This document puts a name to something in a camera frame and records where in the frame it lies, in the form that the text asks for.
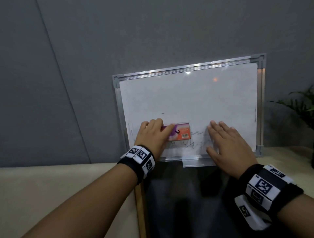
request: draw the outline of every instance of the person's left forearm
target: person's left forearm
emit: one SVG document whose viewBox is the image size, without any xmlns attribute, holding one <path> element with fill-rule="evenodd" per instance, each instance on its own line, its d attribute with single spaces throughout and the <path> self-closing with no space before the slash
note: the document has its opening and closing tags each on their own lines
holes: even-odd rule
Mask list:
<svg viewBox="0 0 314 238">
<path fill-rule="evenodd" d="M 23 238 L 103 238 L 137 180 L 130 167 L 117 164 L 53 210 Z"/>
</svg>

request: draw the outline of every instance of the wall seam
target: wall seam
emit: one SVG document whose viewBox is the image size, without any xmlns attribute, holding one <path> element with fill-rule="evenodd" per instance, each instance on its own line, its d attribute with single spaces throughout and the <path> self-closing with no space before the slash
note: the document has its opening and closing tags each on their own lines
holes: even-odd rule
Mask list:
<svg viewBox="0 0 314 238">
<path fill-rule="evenodd" d="M 70 98 L 69 93 L 68 93 L 67 86 L 66 86 L 66 84 L 65 84 L 65 82 L 64 82 L 64 79 L 63 79 L 63 75 L 62 75 L 62 72 L 61 72 L 61 69 L 60 69 L 60 65 L 59 65 L 59 62 L 58 62 L 56 53 L 55 53 L 55 51 L 54 51 L 54 49 L 53 49 L 53 45 L 52 45 L 52 41 L 51 41 L 50 36 L 49 36 L 49 32 L 48 32 L 48 30 L 47 30 L 47 27 L 46 27 L 44 18 L 43 18 L 43 16 L 42 16 L 42 13 L 41 13 L 41 10 L 40 10 L 40 6 L 39 6 L 39 3 L 38 3 L 38 0 L 36 0 L 36 5 L 37 5 L 37 8 L 38 8 L 38 10 L 39 10 L 39 14 L 40 14 L 41 20 L 42 20 L 42 22 L 43 22 L 43 24 L 44 24 L 44 28 L 45 28 L 46 33 L 47 33 L 47 36 L 48 36 L 48 40 L 49 40 L 49 43 L 50 43 L 50 46 L 51 46 L 51 49 L 52 49 L 52 52 L 53 52 L 53 56 L 54 56 L 54 58 L 55 58 L 55 60 L 56 60 L 57 66 L 58 66 L 58 70 L 59 70 L 59 73 L 60 73 L 60 76 L 61 76 L 61 79 L 62 79 L 64 88 L 65 88 L 65 91 L 67 92 L 67 97 L 68 97 L 68 99 L 69 99 L 69 101 L 70 101 L 70 105 L 71 105 L 72 111 L 73 111 L 73 113 L 74 113 L 74 117 L 75 117 L 76 123 L 77 123 L 78 128 L 79 128 L 79 133 L 80 133 L 80 135 L 81 135 L 81 137 L 82 137 L 83 145 L 84 145 L 84 148 L 85 148 L 85 151 L 86 151 L 86 154 L 87 154 L 89 163 L 92 164 L 92 161 L 91 161 L 91 159 L 90 159 L 90 157 L 89 157 L 89 153 L 88 153 L 88 150 L 87 150 L 85 141 L 84 141 L 84 137 L 83 137 L 81 128 L 80 128 L 79 123 L 78 123 L 79 121 L 78 121 L 78 119 L 77 119 L 77 117 L 76 117 L 76 114 L 75 114 L 75 111 L 74 111 L 74 107 L 73 107 L 71 98 Z"/>
</svg>

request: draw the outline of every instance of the gray plastic corner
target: gray plastic corner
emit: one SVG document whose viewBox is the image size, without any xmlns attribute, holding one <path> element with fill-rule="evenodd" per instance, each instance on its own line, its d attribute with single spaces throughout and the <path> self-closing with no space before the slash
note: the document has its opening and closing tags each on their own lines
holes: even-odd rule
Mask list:
<svg viewBox="0 0 314 238">
<path fill-rule="evenodd" d="M 266 68 L 266 53 L 251 55 L 251 63 L 257 63 L 257 68 Z"/>
<path fill-rule="evenodd" d="M 262 157 L 263 156 L 263 150 L 264 150 L 264 146 L 263 145 L 257 145 L 256 146 L 255 156 L 256 157 Z"/>
<path fill-rule="evenodd" d="M 113 87 L 115 89 L 120 87 L 120 81 L 125 80 L 124 74 L 116 74 L 112 76 Z"/>
</svg>

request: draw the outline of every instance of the orange box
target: orange box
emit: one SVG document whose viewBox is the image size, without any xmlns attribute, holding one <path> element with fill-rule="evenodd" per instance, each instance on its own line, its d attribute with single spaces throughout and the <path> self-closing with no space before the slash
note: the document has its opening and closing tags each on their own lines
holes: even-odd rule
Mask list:
<svg viewBox="0 0 314 238">
<path fill-rule="evenodd" d="M 188 140 L 191 139 L 190 124 L 189 123 L 180 123 L 176 124 L 171 134 L 168 138 L 168 141 L 176 140 Z"/>
</svg>

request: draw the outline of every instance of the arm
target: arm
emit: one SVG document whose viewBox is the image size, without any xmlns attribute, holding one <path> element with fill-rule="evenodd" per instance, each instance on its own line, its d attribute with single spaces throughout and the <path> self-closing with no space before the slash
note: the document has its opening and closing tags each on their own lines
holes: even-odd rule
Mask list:
<svg viewBox="0 0 314 238">
<path fill-rule="evenodd" d="M 149 148 L 155 159 L 174 126 L 161 132 L 162 125 L 160 118 L 143 122 L 135 141 L 135 145 Z M 130 167 L 117 164 L 44 217 L 23 238 L 103 238 L 137 181 Z"/>
<path fill-rule="evenodd" d="M 239 179 L 250 166 L 258 163 L 250 146 L 233 127 L 211 121 L 208 131 L 219 153 L 212 147 L 207 148 L 207 153 L 229 175 Z M 305 194 L 296 197 L 278 212 L 277 217 L 296 235 L 314 237 L 313 198 Z"/>
</svg>

